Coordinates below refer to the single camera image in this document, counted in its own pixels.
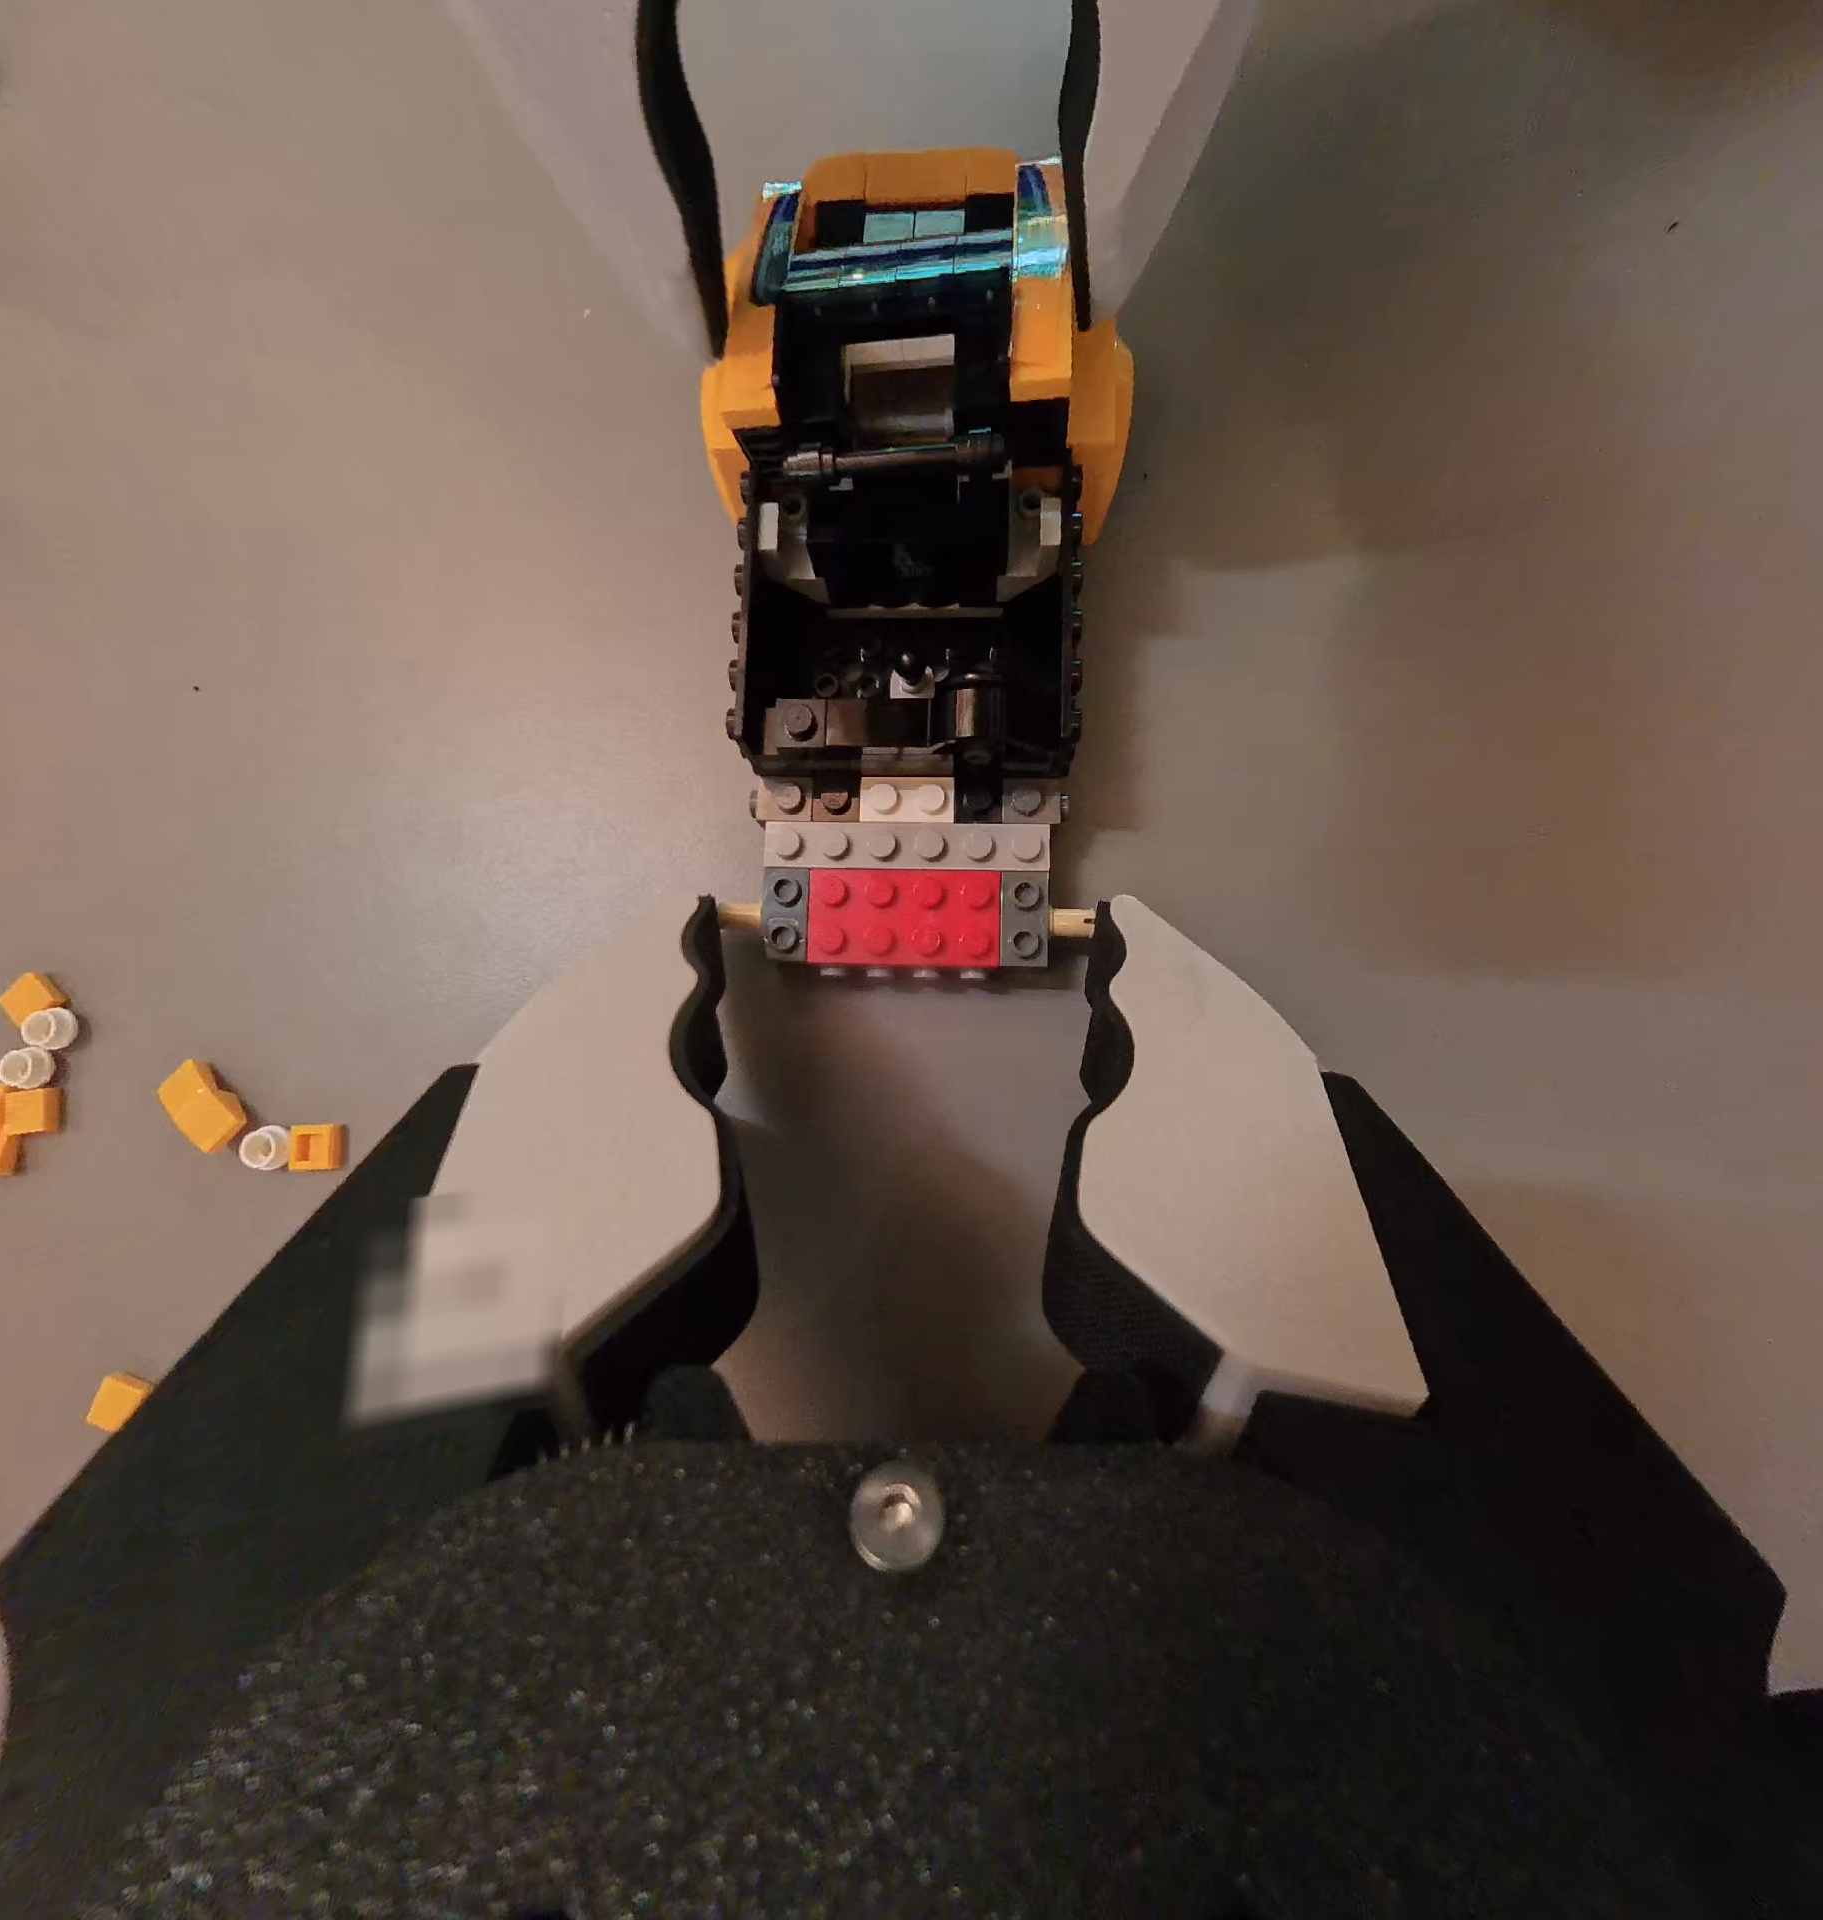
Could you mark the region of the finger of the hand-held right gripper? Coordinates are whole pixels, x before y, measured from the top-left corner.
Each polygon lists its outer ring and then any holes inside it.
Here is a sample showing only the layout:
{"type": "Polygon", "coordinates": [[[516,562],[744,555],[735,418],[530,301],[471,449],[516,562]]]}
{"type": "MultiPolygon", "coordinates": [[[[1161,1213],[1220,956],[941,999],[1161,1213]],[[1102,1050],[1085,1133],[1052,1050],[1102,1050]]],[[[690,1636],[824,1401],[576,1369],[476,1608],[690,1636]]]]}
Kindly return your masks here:
{"type": "Polygon", "coordinates": [[[689,218],[662,181],[636,98],[636,9],[622,0],[452,0],[513,132],[546,188],[625,283],[636,311],[689,354],[710,364],[710,322],[689,246],[689,218]]]}
{"type": "Polygon", "coordinates": [[[1060,165],[1077,331],[1121,322],[1240,81],[1259,0],[1077,0],[1060,165]]]}

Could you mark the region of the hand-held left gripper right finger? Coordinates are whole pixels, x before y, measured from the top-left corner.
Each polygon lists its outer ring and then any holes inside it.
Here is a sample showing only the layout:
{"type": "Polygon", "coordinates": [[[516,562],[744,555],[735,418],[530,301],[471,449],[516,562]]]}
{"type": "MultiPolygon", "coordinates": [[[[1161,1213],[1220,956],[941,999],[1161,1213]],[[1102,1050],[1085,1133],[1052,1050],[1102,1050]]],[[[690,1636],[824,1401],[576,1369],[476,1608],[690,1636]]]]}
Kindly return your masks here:
{"type": "Polygon", "coordinates": [[[1152,900],[1089,938],[1089,1050],[1042,1307],[1085,1373],[1230,1449],[1259,1395],[1422,1413],[1426,1373],[1332,1082],[1294,1025],[1152,900]]]}

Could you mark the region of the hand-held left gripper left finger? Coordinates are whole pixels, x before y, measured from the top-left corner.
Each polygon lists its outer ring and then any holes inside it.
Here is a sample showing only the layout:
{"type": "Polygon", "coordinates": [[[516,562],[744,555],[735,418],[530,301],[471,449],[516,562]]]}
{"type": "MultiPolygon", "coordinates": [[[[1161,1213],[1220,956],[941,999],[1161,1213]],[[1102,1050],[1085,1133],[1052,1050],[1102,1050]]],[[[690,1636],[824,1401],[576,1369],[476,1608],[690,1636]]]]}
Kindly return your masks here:
{"type": "Polygon", "coordinates": [[[759,1245],[718,1107],[723,907],[662,896],[476,1062],[452,1124],[452,1321],[555,1427],[633,1427],[753,1326],[759,1245]]]}

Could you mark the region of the orange and black lego car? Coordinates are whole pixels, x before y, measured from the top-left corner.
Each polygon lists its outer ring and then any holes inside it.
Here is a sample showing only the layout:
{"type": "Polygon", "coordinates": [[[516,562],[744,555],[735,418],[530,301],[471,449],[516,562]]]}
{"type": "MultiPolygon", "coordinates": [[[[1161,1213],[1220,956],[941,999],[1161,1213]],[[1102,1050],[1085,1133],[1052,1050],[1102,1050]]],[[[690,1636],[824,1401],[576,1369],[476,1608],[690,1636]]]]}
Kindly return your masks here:
{"type": "Polygon", "coordinates": [[[824,155],[766,188],[700,409],[775,963],[1048,968],[1132,388],[1121,326],[1077,322],[1052,155],[824,155]]]}

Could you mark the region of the small orange lego pieces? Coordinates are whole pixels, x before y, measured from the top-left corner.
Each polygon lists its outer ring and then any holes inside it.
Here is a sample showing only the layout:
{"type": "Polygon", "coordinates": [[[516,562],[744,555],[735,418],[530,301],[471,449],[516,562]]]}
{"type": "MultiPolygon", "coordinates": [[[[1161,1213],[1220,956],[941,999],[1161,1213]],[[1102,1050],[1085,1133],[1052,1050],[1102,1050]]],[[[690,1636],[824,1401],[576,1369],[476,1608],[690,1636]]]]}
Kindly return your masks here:
{"type": "Polygon", "coordinates": [[[0,975],[0,1427],[83,1431],[163,1376],[353,1157],[342,1080],[281,1101],[198,1016],[0,975]]]}

